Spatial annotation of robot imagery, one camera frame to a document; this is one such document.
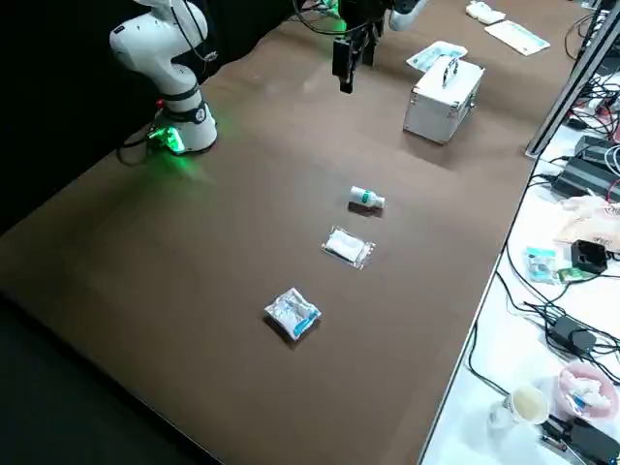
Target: green led light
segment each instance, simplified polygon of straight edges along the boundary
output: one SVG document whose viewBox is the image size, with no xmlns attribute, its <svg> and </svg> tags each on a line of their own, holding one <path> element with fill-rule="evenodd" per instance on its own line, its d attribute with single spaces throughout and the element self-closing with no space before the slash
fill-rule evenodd
<svg viewBox="0 0 620 465">
<path fill-rule="evenodd" d="M 149 133 L 148 138 L 151 140 L 158 140 L 163 146 L 169 148 L 176 154 L 185 151 L 185 144 L 183 144 L 183 140 L 181 140 L 181 136 L 178 134 L 176 128 L 159 128 Z"/>
</svg>

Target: black box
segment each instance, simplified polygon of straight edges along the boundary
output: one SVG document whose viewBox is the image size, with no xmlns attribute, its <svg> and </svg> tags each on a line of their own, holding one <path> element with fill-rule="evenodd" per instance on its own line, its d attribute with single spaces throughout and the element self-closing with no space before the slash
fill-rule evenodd
<svg viewBox="0 0 620 465">
<path fill-rule="evenodd" d="M 576 240 L 571 246 L 573 266 L 588 273 L 601 274 L 607 269 L 607 253 L 601 244 Z"/>
<path fill-rule="evenodd" d="M 558 318 L 549 332 L 549 337 L 577 357 L 589 354 L 597 342 L 594 334 L 570 317 Z"/>
</svg>

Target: white package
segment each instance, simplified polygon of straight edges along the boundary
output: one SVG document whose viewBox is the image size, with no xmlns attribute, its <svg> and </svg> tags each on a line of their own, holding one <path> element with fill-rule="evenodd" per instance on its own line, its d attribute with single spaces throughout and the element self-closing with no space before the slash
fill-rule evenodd
<svg viewBox="0 0 620 465">
<path fill-rule="evenodd" d="M 264 311 L 287 331 L 294 341 L 321 317 L 321 311 L 303 298 L 295 288 L 290 288 L 279 295 L 271 305 L 264 308 Z"/>
<path fill-rule="evenodd" d="M 620 203 L 582 196 L 560 201 L 560 205 L 572 215 L 555 240 L 570 244 L 587 240 L 603 245 L 609 252 L 620 253 Z"/>
<path fill-rule="evenodd" d="M 467 15 L 471 16 L 473 19 L 477 19 L 482 24 L 494 24 L 506 17 L 505 13 L 497 12 L 484 2 L 476 1 L 470 2 L 465 8 L 465 12 L 467 12 Z"/>
<path fill-rule="evenodd" d="M 338 257 L 355 268 L 362 269 L 375 244 L 358 239 L 342 228 L 331 228 L 329 239 L 323 244 L 323 250 Z"/>
<path fill-rule="evenodd" d="M 502 21 L 484 30 L 525 56 L 549 47 L 549 42 L 512 21 Z"/>
<path fill-rule="evenodd" d="M 445 55 L 450 58 L 461 58 L 466 54 L 467 48 L 464 46 L 456 46 L 448 42 L 438 41 L 409 58 L 407 64 L 426 73 L 440 56 Z"/>
</svg>

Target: white box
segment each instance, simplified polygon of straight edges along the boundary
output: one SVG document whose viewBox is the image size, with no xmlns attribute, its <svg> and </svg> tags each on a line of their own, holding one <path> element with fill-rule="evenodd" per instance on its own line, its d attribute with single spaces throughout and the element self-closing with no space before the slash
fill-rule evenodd
<svg viewBox="0 0 620 465">
<path fill-rule="evenodd" d="M 484 68 L 440 56 L 412 89 L 403 129 L 445 143 L 475 104 Z"/>
</svg>

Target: electronic device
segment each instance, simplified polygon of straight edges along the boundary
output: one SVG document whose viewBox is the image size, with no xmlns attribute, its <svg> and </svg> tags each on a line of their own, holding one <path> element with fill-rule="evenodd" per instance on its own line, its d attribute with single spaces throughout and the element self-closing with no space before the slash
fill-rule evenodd
<svg viewBox="0 0 620 465">
<path fill-rule="evenodd" d="M 295 12 L 299 13 L 293 0 Z M 386 10 L 391 10 L 389 27 L 407 29 L 428 0 L 339 0 L 338 14 L 346 23 L 342 37 L 333 42 L 331 72 L 340 79 L 340 90 L 353 92 L 357 64 L 372 66 L 375 47 L 384 32 Z"/>
<path fill-rule="evenodd" d="M 611 171 L 572 157 L 553 181 L 552 189 L 564 197 L 583 196 L 591 191 L 604 199 L 620 202 L 620 184 L 614 185 L 617 178 Z"/>
<path fill-rule="evenodd" d="M 172 63 L 174 57 L 190 50 L 203 62 L 216 58 L 215 52 L 201 56 L 196 50 L 208 34 L 204 13 L 187 0 L 135 1 L 151 7 L 151 11 L 115 27 L 109 34 L 109 44 L 123 65 L 151 78 L 162 94 L 163 105 L 144 141 L 147 147 L 157 143 L 176 155 L 205 150 L 217 139 L 215 120 L 196 75 L 188 67 Z M 340 79 L 340 89 L 351 93 L 358 61 L 372 65 L 386 10 L 391 9 L 390 27 L 402 30 L 413 22 L 427 0 L 340 0 L 338 13 L 346 22 L 342 33 L 316 29 L 300 14 L 303 1 L 292 2 L 307 27 L 342 36 L 333 44 L 332 72 Z"/>
<path fill-rule="evenodd" d="M 196 75 L 172 59 L 196 52 L 208 33 L 206 18 L 200 8 L 184 0 L 135 1 L 151 11 L 115 27 L 109 44 L 123 65 L 151 78 L 162 94 L 163 107 L 149 136 L 176 155 L 204 150 L 217 138 L 215 120 Z M 201 56 L 203 61 L 214 58 Z"/>
<path fill-rule="evenodd" d="M 607 160 L 611 163 L 611 157 L 608 151 L 616 145 L 617 143 L 606 139 L 583 136 L 577 142 L 574 148 L 574 154 L 581 160 L 592 163 L 602 170 L 609 171 L 607 163 L 605 162 L 605 154 L 607 155 Z"/>
<path fill-rule="evenodd" d="M 594 334 L 567 316 L 557 319 L 549 330 L 549 337 L 577 357 L 590 354 L 597 342 Z"/>
<path fill-rule="evenodd" d="M 616 465 L 620 460 L 620 444 L 584 419 L 569 420 L 563 436 L 574 451 L 596 465 Z"/>
<path fill-rule="evenodd" d="M 576 240 L 571 245 L 573 266 L 588 273 L 601 274 L 607 269 L 607 251 L 601 244 Z"/>
</svg>

